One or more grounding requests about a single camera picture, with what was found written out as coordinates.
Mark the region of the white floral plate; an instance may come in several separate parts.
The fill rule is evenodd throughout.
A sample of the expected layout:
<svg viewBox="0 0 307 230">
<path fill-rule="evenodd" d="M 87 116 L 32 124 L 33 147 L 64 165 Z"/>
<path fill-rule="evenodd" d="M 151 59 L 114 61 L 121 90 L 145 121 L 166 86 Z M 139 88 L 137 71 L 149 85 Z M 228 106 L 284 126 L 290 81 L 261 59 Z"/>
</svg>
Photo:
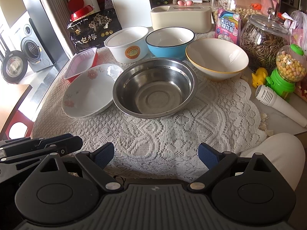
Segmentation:
<svg viewBox="0 0 307 230">
<path fill-rule="evenodd" d="M 95 116 L 113 104 L 113 86 L 122 74 L 116 64 L 101 64 L 79 75 L 62 98 L 62 109 L 71 118 Z"/>
</svg>

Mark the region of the stainless steel bowl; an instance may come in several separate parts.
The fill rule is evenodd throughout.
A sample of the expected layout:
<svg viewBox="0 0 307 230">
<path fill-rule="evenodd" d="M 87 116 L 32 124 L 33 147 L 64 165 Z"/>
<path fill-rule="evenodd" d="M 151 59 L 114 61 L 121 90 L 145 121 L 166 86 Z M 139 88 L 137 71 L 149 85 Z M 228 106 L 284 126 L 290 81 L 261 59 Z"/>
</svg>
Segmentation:
<svg viewBox="0 0 307 230">
<path fill-rule="evenodd" d="M 173 115 L 192 101 L 198 88 L 186 63 L 152 58 L 126 68 L 113 86 L 113 101 L 123 113 L 144 119 Z"/>
</svg>

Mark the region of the red rectangular tray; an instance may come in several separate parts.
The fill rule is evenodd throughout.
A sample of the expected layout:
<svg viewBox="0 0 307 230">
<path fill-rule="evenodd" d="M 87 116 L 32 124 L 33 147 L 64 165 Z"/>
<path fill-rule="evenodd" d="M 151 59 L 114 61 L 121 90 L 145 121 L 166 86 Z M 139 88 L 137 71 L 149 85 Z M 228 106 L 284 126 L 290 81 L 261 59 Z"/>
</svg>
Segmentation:
<svg viewBox="0 0 307 230">
<path fill-rule="evenodd" d="M 80 74 L 98 65 L 97 47 L 75 54 L 70 60 L 64 79 L 72 83 Z"/>
</svg>

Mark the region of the cream bowl yellow rim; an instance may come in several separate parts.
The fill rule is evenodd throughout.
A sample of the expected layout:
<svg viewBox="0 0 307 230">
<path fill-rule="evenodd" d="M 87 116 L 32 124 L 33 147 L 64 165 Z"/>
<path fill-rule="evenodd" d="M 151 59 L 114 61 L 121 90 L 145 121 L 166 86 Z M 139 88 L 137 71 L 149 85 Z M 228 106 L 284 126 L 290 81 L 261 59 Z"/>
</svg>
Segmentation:
<svg viewBox="0 0 307 230">
<path fill-rule="evenodd" d="M 222 39 L 198 39 L 185 49 L 190 63 L 206 78 L 222 81 L 240 74 L 249 64 L 245 51 Z"/>
</svg>

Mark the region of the white bowl orange logo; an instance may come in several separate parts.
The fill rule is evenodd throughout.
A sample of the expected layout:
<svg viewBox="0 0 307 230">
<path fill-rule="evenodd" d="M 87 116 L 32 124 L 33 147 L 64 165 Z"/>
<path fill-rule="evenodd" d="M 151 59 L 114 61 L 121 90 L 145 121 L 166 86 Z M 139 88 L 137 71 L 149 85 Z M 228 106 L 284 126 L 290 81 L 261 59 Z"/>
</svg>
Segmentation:
<svg viewBox="0 0 307 230">
<path fill-rule="evenodd" d="M 143 26 L 125 28 L 110 35 L 105 41 L 115 60 L 120 63 L 133 63 L 144 58 L 149 52 L 145 39 L 149 29 Z"/>
</svg>

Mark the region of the blue enamel bowl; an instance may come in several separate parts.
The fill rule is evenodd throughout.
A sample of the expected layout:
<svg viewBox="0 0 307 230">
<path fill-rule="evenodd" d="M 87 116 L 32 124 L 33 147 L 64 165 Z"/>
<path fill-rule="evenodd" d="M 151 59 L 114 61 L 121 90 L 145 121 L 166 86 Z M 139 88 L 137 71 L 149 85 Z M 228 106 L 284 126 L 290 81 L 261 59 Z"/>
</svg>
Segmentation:
<svg viewBox="0 0 307 230">
<path fill-rule="evenodd" d="M 167 27 L 154 30 L 146 36 L 150 52 L 158 58 L 185 59 L 185 49 L 195 38 L 192 30 L 182 27 Z"/>
</svg>

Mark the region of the person's white trouser knee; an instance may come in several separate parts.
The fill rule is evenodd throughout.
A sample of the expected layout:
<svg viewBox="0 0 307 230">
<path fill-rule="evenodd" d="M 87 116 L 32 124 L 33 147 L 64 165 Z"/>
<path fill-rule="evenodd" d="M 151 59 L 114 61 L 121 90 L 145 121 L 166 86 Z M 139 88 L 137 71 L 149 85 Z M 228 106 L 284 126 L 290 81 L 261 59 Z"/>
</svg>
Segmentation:
<svg viewBox="0 0 307 230">
<path fill-rule="evenodd" d="M 240 157 L 252 157 L 263 153 L 295 190 L 305 165 L 305 149 L 302 142 L 289 133 L 270 136 L 259 146 L 240 153 Z"/>
</svg>

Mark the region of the black frying pan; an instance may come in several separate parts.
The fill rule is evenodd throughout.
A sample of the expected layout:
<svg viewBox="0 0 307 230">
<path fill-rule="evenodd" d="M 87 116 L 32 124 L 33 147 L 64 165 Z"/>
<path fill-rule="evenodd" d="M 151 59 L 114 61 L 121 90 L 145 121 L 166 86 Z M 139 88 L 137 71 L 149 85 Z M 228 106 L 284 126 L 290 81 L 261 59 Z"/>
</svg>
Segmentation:
<svg viewBox="0 0 307 230">
<path fill-rule="evenodd" d="M 26 75 L 28 60 L 22 51 L 10 51 L 2 36 L 1 47 L 4 49 L 4 55 L 1 53 L 1 75 L 7 83 L 18 84 Z"/>
</svg>

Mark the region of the yellow rubber duck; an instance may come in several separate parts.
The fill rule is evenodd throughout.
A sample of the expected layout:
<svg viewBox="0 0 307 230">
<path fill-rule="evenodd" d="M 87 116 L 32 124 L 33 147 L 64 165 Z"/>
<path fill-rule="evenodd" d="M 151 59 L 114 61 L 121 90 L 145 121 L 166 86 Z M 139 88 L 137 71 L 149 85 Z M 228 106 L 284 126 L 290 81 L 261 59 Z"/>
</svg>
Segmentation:
<svg viewBox="0 0 307 230">
<path fill-rule="evenodd" d="M 265 68 L 260 67 L 256 70 L 256 73 L 252 73 L 252 85 L 254 88 L 258 88 L 260 85 L 264 85 L 268 72 Z"/>
</svg>

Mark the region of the green candy dispenser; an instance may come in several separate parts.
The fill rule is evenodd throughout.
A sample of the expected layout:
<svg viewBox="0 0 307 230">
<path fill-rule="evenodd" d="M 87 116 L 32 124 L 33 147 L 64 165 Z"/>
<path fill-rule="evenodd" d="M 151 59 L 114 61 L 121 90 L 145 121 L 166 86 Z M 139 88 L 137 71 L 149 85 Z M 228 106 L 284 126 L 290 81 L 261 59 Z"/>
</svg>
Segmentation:
<svg viewBox="0 0 307 230">
<path fill-rule="evenodd" d="M 275 60 L 276 68 L 266 78 L 266 86 L 288 102 L 296 83 L 306 76 L 306 57 L 300 46 L 290 44 L 279 49 Z"/>
</svg>

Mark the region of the black tea package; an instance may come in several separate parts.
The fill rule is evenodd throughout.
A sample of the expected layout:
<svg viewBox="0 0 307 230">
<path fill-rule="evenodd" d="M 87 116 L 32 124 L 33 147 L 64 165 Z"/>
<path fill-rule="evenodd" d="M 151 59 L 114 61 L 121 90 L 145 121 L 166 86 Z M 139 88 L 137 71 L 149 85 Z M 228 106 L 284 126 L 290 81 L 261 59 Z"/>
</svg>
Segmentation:
<svg viewBox="0 0 307 230">
<path fill-rule="evenodd" d="M 122 30 L 114 8 L 96 12 L 67 26 L 76 53 L 93 47 L 104 47 L 104 41 Z"/>
</svg>

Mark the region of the pink marshmallow bag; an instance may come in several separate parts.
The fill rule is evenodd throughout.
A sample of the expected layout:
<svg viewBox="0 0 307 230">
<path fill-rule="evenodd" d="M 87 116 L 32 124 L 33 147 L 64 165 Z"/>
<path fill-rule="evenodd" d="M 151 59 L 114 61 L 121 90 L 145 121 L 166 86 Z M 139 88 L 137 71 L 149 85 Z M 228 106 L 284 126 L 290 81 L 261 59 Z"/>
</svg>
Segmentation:
<svg viewBox="0 0 307 230">
<path fill-rule="evenodd" d="M 222 8 L 218 9 L 218 18 L 215 24 L 215 38 L 223 39 L 238 45 L 241 32 L 240 15 Z"/>
</svg>

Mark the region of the beige tissue box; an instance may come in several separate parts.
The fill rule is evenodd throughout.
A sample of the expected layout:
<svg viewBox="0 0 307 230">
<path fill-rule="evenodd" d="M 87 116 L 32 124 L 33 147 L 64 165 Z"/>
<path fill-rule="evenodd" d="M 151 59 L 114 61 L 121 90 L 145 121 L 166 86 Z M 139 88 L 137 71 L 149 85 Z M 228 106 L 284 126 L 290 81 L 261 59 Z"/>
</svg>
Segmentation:
<svg viewBox="0 0 307 230">
<path fill-rule="evenodd" d="M 191 6 L 159 6 L 150 12 L 154 30 L 181 27 L 194 33 L 208 33 L 212 28 L 211 8 L 201 4 Z"/>
</svg>

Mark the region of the red lidded jar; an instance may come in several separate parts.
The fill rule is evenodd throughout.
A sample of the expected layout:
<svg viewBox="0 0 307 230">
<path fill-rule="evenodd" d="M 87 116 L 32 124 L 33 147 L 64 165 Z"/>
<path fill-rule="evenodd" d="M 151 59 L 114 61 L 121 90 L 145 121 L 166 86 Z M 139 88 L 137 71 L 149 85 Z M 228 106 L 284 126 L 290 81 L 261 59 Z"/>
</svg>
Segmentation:
<svg viewBox="0 0 307 230">
<path fill-rule="evenodd" d="M 92 5 L 86 5 L 84 0 L 69 0 L 68 9 L 72 12 L 70 21 L 74 22 L 94 12 Z"/>
</svg>

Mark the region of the pink bow ornament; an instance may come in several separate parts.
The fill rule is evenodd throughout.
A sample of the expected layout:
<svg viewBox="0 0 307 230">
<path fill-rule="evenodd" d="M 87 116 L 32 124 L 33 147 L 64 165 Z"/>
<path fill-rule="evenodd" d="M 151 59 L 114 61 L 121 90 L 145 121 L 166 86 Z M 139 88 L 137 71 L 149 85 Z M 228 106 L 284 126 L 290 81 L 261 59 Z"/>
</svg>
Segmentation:
<svg viewBox="0 0 307 230">
<path fill-rule="evenodd" d="M 179 6 L 191 6 L 194 4 L 194 2 L 193 1 L 178 1 L 177 4 Z"/>
</svg>

